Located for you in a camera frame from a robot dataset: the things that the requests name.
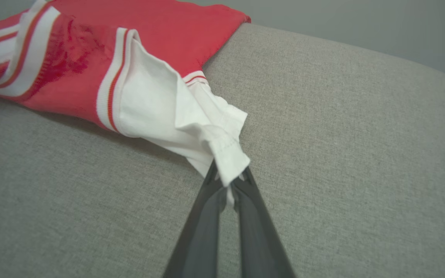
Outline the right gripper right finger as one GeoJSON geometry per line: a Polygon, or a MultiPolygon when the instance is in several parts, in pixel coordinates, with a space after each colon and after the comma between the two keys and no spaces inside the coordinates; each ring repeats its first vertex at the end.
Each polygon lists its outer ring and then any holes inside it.
{"type": "Polygon", "coordinates": [[[243,278],[294,278],[296,275],[277,229],[247,167],[232,183],[239,215],[241,276],[243,278]]]}

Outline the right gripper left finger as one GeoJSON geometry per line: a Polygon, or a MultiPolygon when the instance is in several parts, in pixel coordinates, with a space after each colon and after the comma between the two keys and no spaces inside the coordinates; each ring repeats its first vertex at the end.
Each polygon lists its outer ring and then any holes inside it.
{"type": "Polygon", "coordinates": [[[219,217],[226,188],[213,161],[163,273],[164,278],[216,278],[219,217]]]}

